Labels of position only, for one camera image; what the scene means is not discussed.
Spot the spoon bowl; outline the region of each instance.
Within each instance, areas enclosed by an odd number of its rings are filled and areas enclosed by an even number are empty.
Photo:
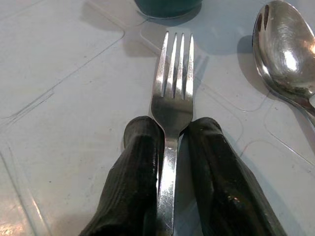
[[[306,113],[315,126],[315,38],[295,7],[272,1],[259,12],[252,37],[257,70],[270,91]]]

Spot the table surface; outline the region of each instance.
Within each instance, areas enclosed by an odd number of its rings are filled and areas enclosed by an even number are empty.
[[[204,0],[173,20],[132,0],[0,2],[0,235],[75,236],[89,222],[126,124],[149,114],[166,30],[195,38],[194,119],[219,122],[288,235],[315,235],[315,132],[253,61],[268,1]],[[315,29],[315,2],[289,2]],[[187,158],[178,166],[175,235],[201,236]]]

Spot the metal fork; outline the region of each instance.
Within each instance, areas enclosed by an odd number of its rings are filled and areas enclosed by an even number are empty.
[[[174,38],[168,76],[165,79],[164,72],[167,43],[168,32],[166,32],[164,38],[151,100],[153,118],[165,134],[163,166],[161,178],[159,179],[158,177],[157,185],[157,236],[173,235],[178,138],[180,133],[191,122],[193,115],[193,36],[190,36],[186,80],[183,80],[184,34],[182,34],[177,78],[175,80],[173,79],[173,75],[177,34],[175,34]]]

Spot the fork tine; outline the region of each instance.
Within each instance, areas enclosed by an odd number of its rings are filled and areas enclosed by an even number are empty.
[[[165,58],[166,58],[166,49],[167,49],[167,42],[168,42],[168,31],[165,34],[161,55],[159,57],[159,62],[157,66],[157,76],[154,84],[154,94],[156,95],[163,95],[163,81],[164,81],[164,71],[165,71]]]
[[[183,60],[184,60],[184,34],[182,33],[181,48],[179,53],[179,63],[177,70],[175,98],[182,98],[183,88]]]
[[[192,100],[192,94],[193,94],[193,35],[191,34],[189,43],[185,99]]]
[[[169,65],[169,71],[167,76],[167,84],[165,90],[165,97],[174,97],[174,89],[173,89],[173,76],[174,76],[174,65],[175,65],[175,56],[176,56],[176,47],[177,47],[177,33],[175,33],[173,50],[171,55],[171,62]]]

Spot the green cup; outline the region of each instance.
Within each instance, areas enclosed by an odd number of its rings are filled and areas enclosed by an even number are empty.
[[[143,14],[153,18],[175,18],[185,15],[202,0],[134,0]]]

